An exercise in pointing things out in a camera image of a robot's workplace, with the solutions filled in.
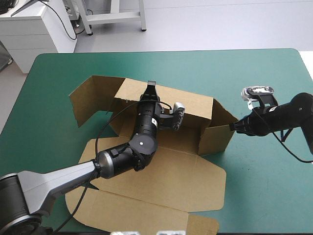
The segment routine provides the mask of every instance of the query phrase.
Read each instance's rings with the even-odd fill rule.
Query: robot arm
[[[175,103],[169,115],[158,103],[156,83],[148,87],[137,104],[137,117],[129,142],[103,150],[97,160],[46,174],[22,171],[0,178],[0,235],[29,235],[49,216],[57,197],[98,177],[109,179],[127,170],[142,170],[157,150],[157,130],[178,130],[184,106]]]
[[[281,131],[282,142],[285,141],[293,128],[301,127],[313,154],[313,95],[297,94],[289,103],[278,105],[271,87],[247,87],[242,91],[242,97],[248,101],[252,113],[238,122],[230,124],[232,131],[249,136],[265,136]],[[253,108],[252,102],[258,101],[260,107]]]

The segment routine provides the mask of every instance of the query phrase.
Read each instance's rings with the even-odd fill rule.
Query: white floor
[[[85,0],[94,14],[108,1]],[[94,25],[75,52],[295,48],[313,77],[313,0],[145,0],[140,22]],[[137,0],[121,0],[123,11]],[[0,132],[25,81],[14,63],[0,72]]]

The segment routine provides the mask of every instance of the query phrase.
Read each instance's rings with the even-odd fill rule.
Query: cardboard box
[[[116,114],[139,100],[146,87],[147,83],[129,78],[90,77],[70,94],[78,125],[99,110]],[[226,173],[199,155],[224,151],[233,135],[228,124],[237,119],[212,97],[159,85],[156,91],[161,101],[184,104],[182,127],[177,132],[158,131],[158,150],[143,171],[94,180],[92,184],[100,190],[87,191],[74,217],[110,232],[155,235],[160,230],[187,230],[188,235],[215,234],[216,220],[188,213],[223,207]],[[118,137],[100,139],[99,151],[128,142],[135,116],[136,106],[116,118],[111,127]],[[80,162],[94,158],[94,141],[88,142]],[[82,190],[66,195],[70,212]]]

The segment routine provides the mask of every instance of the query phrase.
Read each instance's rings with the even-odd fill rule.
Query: white cabinet
[[[77,40],[68,37],[56,14],[41,2],[11,17],[25,2],[19,0],[16,7],[0,15],[0,41],[22,72],[28,73],[38,55],[74,52]],[[70,36],[75,38],[63,1],[50,0],[48,4],[59,14]]]

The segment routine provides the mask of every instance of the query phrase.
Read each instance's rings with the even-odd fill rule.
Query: green table
[[[47,172],[78,162],[87,141],[110,116],[98,112],[77,127],[68,95],[94,74],[155,80],[213,96],[238,118],[249,114],[240,97],[243,87],[270,85],[281,104],[313,90],[293,49],[40,55],[0,135],[0,175]],[[104,136],[113,135],[108,129]],[[300,129],[287,145],[313,158]],[[216,218],[220,232],[313,231],[313,166],[296,161],[272,135],[235,134],[224,153],[206,158],[227,172],[224,207],[199,213]],[[56,228],[68,215],[64,197],[59,198],[44,225]],[[95,229],[72,220],[63,231]]]

